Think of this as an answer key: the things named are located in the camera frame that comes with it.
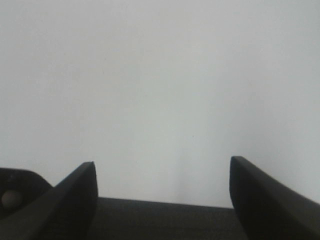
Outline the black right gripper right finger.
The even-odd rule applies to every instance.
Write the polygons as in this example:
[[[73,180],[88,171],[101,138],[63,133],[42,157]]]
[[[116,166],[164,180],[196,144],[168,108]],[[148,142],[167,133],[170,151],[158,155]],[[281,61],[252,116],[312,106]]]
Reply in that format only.
[[[318,240],[320,205],[242,156],[230,160],[229,194],[250,240]]]

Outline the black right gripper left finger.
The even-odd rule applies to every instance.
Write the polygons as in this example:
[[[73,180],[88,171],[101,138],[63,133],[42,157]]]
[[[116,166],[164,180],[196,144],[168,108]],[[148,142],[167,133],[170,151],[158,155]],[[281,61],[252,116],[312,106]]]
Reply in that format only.
[[[26,169],[0,169],[2,240],[85,240],[98,201],[96,167],[84,162],[57,185]]]

